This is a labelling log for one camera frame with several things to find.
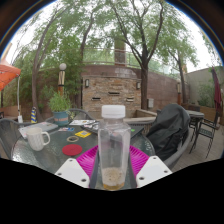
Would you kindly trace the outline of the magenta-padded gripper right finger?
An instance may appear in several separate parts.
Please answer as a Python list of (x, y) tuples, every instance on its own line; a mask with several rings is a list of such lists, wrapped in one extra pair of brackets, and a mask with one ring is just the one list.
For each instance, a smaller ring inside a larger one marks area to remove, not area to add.
[(172, 173), (158, 156), (148, 156), (134, 146), (130, 147), (130, 164), (133, 173), (131, 184), (136, 188), (146, 186)]

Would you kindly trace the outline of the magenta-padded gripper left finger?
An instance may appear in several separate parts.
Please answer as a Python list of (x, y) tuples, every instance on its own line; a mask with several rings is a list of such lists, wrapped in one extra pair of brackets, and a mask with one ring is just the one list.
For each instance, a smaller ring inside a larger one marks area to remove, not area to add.
[(77, 159), (69, 158), (55, 175), (84, 188), (94, 188), (98, 173), (98, 147), (87, 150)]

